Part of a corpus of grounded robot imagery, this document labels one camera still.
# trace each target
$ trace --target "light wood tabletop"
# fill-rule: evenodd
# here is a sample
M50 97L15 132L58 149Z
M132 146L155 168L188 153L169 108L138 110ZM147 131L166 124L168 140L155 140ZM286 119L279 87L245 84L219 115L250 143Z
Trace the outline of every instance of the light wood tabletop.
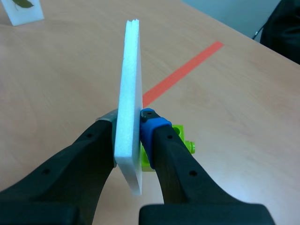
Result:
M0 8L0 189L117 108L127 20L140 20L143 92L206 47L224 46L150 107L182 124L194 157L277 225L300 220L300 66L179 0L41 0L45 19L12 27ZM133 197L118 168L94 224L137 224L162 203L155 173Z

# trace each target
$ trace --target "leaf picture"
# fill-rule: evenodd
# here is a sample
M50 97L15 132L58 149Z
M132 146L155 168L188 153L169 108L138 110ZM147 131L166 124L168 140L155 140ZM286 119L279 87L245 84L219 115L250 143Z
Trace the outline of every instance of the leaf picture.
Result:
M33 4L30 1L27 0L13 0L15 4L22 8L30 8L33 7Z

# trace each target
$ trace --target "red tape strip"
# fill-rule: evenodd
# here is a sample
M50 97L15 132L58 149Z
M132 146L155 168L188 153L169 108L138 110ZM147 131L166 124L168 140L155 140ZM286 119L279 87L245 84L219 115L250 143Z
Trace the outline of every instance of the red tape strip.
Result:
M183 66L179 67L173 73L168 75L165 79L151 88L142 96L142 104L143 107L147 107L150 103L152 103L155 99L161 96L166 90L172 87L175 83L177 83L180 79L182 79L185 75L191 72L195 67L205 61L208 57L210 57L213 53L219 50L223 46L223 43L216 41L202 52L197 54L194 58L188 61Z

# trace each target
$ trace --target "gray wall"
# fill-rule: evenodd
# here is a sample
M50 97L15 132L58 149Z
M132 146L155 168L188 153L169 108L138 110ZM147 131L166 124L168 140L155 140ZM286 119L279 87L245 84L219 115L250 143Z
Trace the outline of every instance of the gray wall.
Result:
M252 37L280 0L183 0L201 12Z

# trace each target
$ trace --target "screw hole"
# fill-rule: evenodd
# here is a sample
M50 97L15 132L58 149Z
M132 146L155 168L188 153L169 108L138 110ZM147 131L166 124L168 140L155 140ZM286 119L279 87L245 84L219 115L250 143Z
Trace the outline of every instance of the screw hole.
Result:
M47 175L47 174L49 174L50 173L50 170L49 169L44 169L43 171L42 171L42 174L43 175Z
M195 177L195 176L197 176L197 172L195 170L192 170L189 172L189 175Z

